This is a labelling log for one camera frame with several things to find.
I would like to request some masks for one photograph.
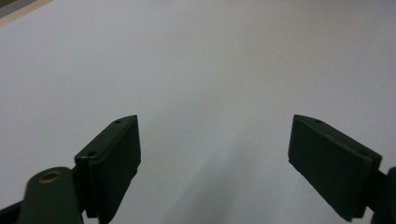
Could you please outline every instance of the screw hole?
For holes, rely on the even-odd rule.
[[[95,151],[90,151],[90,152],[88,153],[88,156],[89,156],[89,157],[94,157],[94,156],[96,156],[96,152],[95,152]]]
[[[40,184],[48,184],[48,183],[51,183],[51,182],[59,179],[60,175],[61,175],[61,172],[59,172],[59,171],[51,171],[51,172],[48,172],[48,173],[42,175],[38,182],[40,182]]]

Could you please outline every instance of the white surface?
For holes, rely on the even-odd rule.
[[[288,164],[292,116],[382,154],[383,172],[396,165],[395,11],[54,1],[0,29],[0,207],[137,114],[142,164],[112,223],[345,223]]]

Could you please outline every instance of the white table surface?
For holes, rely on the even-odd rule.
[[[294,114],[396,165],[395,1],[55,0],[0,29],[0,57],[0,207],[133,114],[112,223],[345,223],[288,163]]]

